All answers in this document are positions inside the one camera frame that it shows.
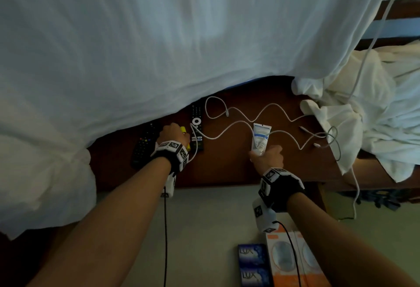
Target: crumpled white fabric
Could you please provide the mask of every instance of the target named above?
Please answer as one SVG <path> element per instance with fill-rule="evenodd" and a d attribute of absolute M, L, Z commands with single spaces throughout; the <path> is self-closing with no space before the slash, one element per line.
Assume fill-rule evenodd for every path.
<path fill-rule="evenodd" d="M 14 94 L 2 96 L 0 230 L 80 219 L 95 198 L 85 147 L 100 136 L 250 79 L 336 72 L 380 2 L 0 0 Z"/>
<path fill-rule="evenodd" d="M 345 156 L 353 157 L 354 161 L 354 154 L 360 149 L 373 153 L 386 172 L 396 182 L 401 182 L 410 177 L 416 164 L 420 164 L 420 42 L 372 50 L 358 89 L 350 104 L 344 104 L 364 54 L 365 51 L 352 52 L 338 74 L 322 80 L 295 79 L 293 91 L 310 94 L 327 113 L 342 107 L 342 122 L 335 123 L 342 136 L 340 146 L 348 151 Z M 332 125 L 328 117 L 313 112 L 324 129 Z M 348 122 L 356 115 L 360 120 Z M 361 140 L 361 144 L 355 143 L 355 139 Z"/>

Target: hand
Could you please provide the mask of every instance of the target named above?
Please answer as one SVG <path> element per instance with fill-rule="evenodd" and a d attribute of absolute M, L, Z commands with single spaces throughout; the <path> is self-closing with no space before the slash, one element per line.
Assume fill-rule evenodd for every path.
<path fill-rule="evenodd" d="M 254 151 L 248 153 L 259 175 L 262 176 L 270 168 L 283 167 L 283 156 L 280 154 L 281 150 L 281 146 L 270 146 L 262 156 L 259 156 Z"/>
<path fill-rule="evenodd" d="M 170 140 L 181 142 L 182 145 L 186 147 L 189 143 L 189 133 L 183 134 L 180 126 L 172 122 L 170 126 L 163 127 L 156 142 L 157 144 L 161 144 L 162 142 Z"/>

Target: white cord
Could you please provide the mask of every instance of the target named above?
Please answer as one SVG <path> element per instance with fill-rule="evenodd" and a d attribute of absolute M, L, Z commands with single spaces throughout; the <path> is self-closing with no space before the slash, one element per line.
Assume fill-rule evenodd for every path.
<path fill-rule="evenodd" d="M 216 98 L 216 99 L 218 99 L 218 100 L 220 100 L 220 101 L 222 101 L 223 102 L 223 105 L 225 106 L 225 112 L 222 112 L 220 115 L 218 115 L 218 116 L 216 116 L 216 117 L 210 117 L 209 116 L 209 114 L 208 114 L 208 112 L 207 112 L 207 101 L 210 99 L 210 98 Z M 277 106 L 277 107 L 279 107 L 282 111 L 283 111 L 283 113 L 286 115 L 286 117 L 287 117 L 287 119 L 290 121 L 290 122 L 293 122 L 293 121 L 295 121 L 295 120 L 298 120 L 299 118 L 302 118 L 302 117 L 305 117 L 305 116 L 308 116 L 308 115 L 303 115 L 303 116 L 300 116 L 300 117 L 298 117 L 298 118 L 296 118 L 296 119 L 293 119 L 293 120 L 291 120 L 290 118 L 289 118 L 289 116 L 286 114 L 286 112 L 284 111 L 284 109 L 280 106 L 280 105 L 278 105 L 278 104 L 268 104 L 268 105 L 266 105 L 261 111 L 260 111 L 260 113 L 258 114 L 258 116 L 254 119 L 254 120 L 250 120 L 247 116 L 245 116 L 244 115 L 244 113 L 242 112 L 242 111 L 240 111 L 239 109 L 237 109 L 237 108 L 235 108 L 235 107 L 230 107 L 230 108 L 227 108 L 227 106 L 226 106 L 226 104 L 225 104 L 225 102 L 222 100 L 222 99 L 220 99 L 220 98 L 218 98 L 218 97 L 215 97 L 215 96 L 210 96 L 210 97 L 208 97 L 207 99 L 206 99 L 206 102 L 205 102 L 205 104 L 204 104 L 204 110 L 205 110 L 205 112 L 206 112 L 206 115 L 207 115 L 207 117 L 209 117 L 210 119 L 216 119 L 216 118 L 218 118 L 218 117 L 220 117 L 220 116 L 222 116 L 223 114 L 226 114 L 226 116 L 228 117 L 229 116 L 229 109 L 236 109 L 237 111 L 239 111 L 249 122 L 254 122 L 255 120 L 257 120 L 258 119 L 258 117 L 260 116 L 260 114 L 268 107 L 268 106 L 271 106 L 271 105 L 274 105 L 274 106 Z M 196 133 L 195 133 L 195 131 L 198 131 L 198 133 L 200 134 L 200 135 L 202 135 L 203 137 L 205 137 L 206 139 L 209 139 L 209 140 L 215 140 L 215 139 L 218 139 L 220 136 L 222 136 L 224 133 L 225 133 L 225 131 L 227 131 L 230 127 L 232 127 L 234 124 L 237 124 L 237 123 L 239 123 L 239 122 L 243 122 L 244 124 L 246 124 L 248 127 L 249 127 L 249 129 L 251 130 L 251 133 L 252 133 L 252 139 L 253 139 L 253 141 L 254 141 L 254 143 L 255 143 L 255 138 L 254 138 L 254 130 L 252 129 L 252 127 L 251 127 L 251 125 L 248 123 L 248 122 L 246 122 L 246 121 L 243 121 L 243 120 L 239 120 L 239 121 L 235 121 L 234 123 L 231 123 L 230 125 L 228 125 L 228 127 L 226 127 L 217 137 L 208 137 L 208 136 L 206 136 L 204 133 L 202 133 L 200 130 L 198 130 L 198 128 L 195 126 L 195 125 L 193 125 L 192 123 L 190 123 L 190 127 L 191 127 L 191 129 L 192 129 L 192 132 L 193 132 L 193 134 L 194 134 L 194 137 L 195 137 L 195 152 L 194 152 L 194 155 L 191 157 L 191 159 L 189 159 L 189 161 L 188 161 L 188 163 L 190 163 L 194 158 L 195 158 L 195 156 L 196 156 L 196 154 L 197 154 L 197 150 L 198 150 L 198 139 L 197 139 L 197 135 L 196 135 Z M 314 146 L 316 146 L 316 147 L 318 147 L 318 148 L 325 148 L 325 147 L 327 147 L 327 146 L 329 146 L 329 145 L 331 145 L 333 142 L 337 142 L 337 136 L 338 136 L 338 131 L 337 131 L 337 128 L 335 128 L 336 129 L 336 135 L 334 136 L 334 135 L 332 135 L 332 134 L 330 134 L 330 130 L 333 128 L 333 127 L 331 127 L 330 128 L 330 130 L 328 131 L 328 132 L 317 132 L 317 133 L 312 133 L 312 132 L 310 132 L 310 131 L 308 131 L 307 129 L 305 129 L 304 127 L 302 127 L 302 126 L 300 126 L 300 128 L 302 129 L 302 130 L 304 130 L 305 132 L 308 132 L 308 133 L 310 133 L 312 136 L 310 136 L 309 137 L 309 139 L 302 145 L 302 147 L 299 145 L 299 143 L 297 142 L 297 140 L 290 134 L 290 133 L 288 133 L 287 131 L 283 131 L 283 130 L 275 130 L 275 131 L 271 131 L 268 135 L 271 135 L 271 134 L 273 134 L 273 133 L 276 133 L 276 132 L 283 132 L 283 133 L 286 133 L 287 135 L 289 135 L 292 139 L 293 139 L 293 141 L 295 141 L 295 143 L 296 143 L 296 145 L 297 145 L 297 147 L 299 148 L 299 150 L 302 150 L 306 145 L 307 145 L 307 143 L 313 138 L 313 137 L 318 137 L 318 138 L 325 138 L 326 136 L 331 136 L 332 138 L 333 138 L 333 140 L 329 143 L 329 144 L 327 144 L 326 146 L 324 146 L 324 147 L 321 147 L 319 144 L 317 144 L 317 143 L 314 143 Z"/>
<path fill-rule="evenodd" d="M 395 2 L 395 0 L 389 0 L 388 5 L 386 6 L 385 12 L 382 15 L 381 24 L 378 27 L 378 30 L 376 31 L 375 37 L 373 38 L 372 42 L 369 45 L 369 48 L 367 49 L 365 56 L 363 57 L 362 63 L 359 68 L 359 72 L 357 73 L 356 82 L 354 83 L 352 92 L 350 93 L 349 98 L 347 99 L 347 103 L 349 103 L 350 99 L 353 97 L 354 92 L 356 91 L 357 86 L 359 85 L 360 77 L 362 75 L 362 69 L 363 66 L 365 66 L 366 58 L 368 57 L 368 54 L 372 50 L 372 47 L 375 45 L 376 40 L 379 38 L 379 35 L 381 34 L 381 31 L 383 29 L 383 26 L 385 25 L 386 17 L 388 16 L 389 10 L 391 9 L 392 4 Z"/>
<path fill-rule="evenodd" d="M 344 217 L 342 219 L 339 219 L 339 221 L 342 221 L 344 219 L 356 219 L 357 218 L 356 202 L 357 202 L 357 199 L 359 198 L 359 195 L 360 195 L 360 187 L 359 187 L 359 183 L 357 182 L 356 175 L 354 174 L 353 167 L 350 168 L 350 172 L 352 173 L 354 183 L 356 184 L 356 196 L 354 197 L 354 200 L 353 200 L 353 217 Z"/>

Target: forearm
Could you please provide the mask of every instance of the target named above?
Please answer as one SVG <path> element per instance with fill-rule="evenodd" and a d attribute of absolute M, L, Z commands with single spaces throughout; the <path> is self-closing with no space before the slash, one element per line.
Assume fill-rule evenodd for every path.
<path fill-rule="evenodd" d="M 333 286 L 418 286 L 304 194 L 290 197 L 287 212 Z"/>
<path fill-rule="evenodd" d="M 170 170 L 166 158 L 156 158 L 115 189 L 29 286 L 119 286 L 139 252 Z"/>

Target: cream tube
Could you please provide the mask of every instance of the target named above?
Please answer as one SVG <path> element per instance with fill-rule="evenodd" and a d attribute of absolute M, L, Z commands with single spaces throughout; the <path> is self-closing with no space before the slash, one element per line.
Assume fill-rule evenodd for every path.
<path fill-rule="evenodd" d="M 268 134 L 271 131 L 271 126 L 254 124 L 254 140 L 252 141 L 252 151 L 261 156 L 265 152 L 265 147 L 268 142 Z"/>

